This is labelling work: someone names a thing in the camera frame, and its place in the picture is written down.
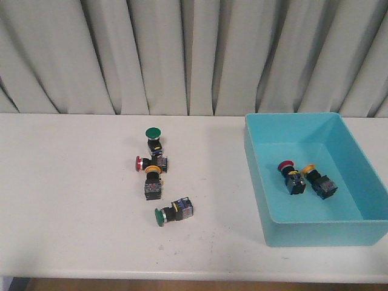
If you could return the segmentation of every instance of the blue plastic bin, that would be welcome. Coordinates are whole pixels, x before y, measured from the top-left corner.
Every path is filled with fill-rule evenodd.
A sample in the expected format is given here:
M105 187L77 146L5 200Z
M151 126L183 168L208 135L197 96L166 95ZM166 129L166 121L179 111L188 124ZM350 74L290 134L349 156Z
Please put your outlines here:
M339 114L248 114L245 150L268 246L370 246L388 232L387 190ZM290 195L277 169L287 159L338 190L322 200L306 181Z

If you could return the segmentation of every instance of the white table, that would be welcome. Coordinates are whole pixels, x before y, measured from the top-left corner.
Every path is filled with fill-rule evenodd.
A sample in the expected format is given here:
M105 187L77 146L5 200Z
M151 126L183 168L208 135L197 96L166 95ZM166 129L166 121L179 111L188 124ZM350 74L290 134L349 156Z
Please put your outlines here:
M388 185L388 119L345 119ZM169 157L146 201L146 128ZM388 283L372 247L271 248L244 152L243 117L0 115L0 276ZM189 196L193 217L154 209Z

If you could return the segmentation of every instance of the curtain fold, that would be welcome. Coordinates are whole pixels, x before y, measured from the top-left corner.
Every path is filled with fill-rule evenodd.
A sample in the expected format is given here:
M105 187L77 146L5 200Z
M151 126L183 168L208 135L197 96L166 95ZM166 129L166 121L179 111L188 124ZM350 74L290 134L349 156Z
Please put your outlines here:
M190 115L213 115L212 83L219 0L182 0L186 94Z
M278 1L222 1L213 94L215 115L255 111L257 86L270 51Z
M18 53L1 16L0 14L0 78L8 97L12 98L21 113L57 113L30 66ZM8 97L5 99L5 93L2 94L0 111L8 113L14 106Z
M330 27L332 1L291 1L259 112L296 112Z
M2 0L0 112L388 116L386 0Z
M385 15L387 1L342 0L299 112L337 112Z
M187 115L180 2L129 3L150 114Z
M18 109L11 103L7 95L0 88L0 113L18 113Z
M132 23L125 0L87 0L83 7L117 114L149 114Z
M4 0L0 5L5 24L60 113L114 113L79 1Z
M353 117L375 116L388 94L388 16L386 15L358 72L340 114Z

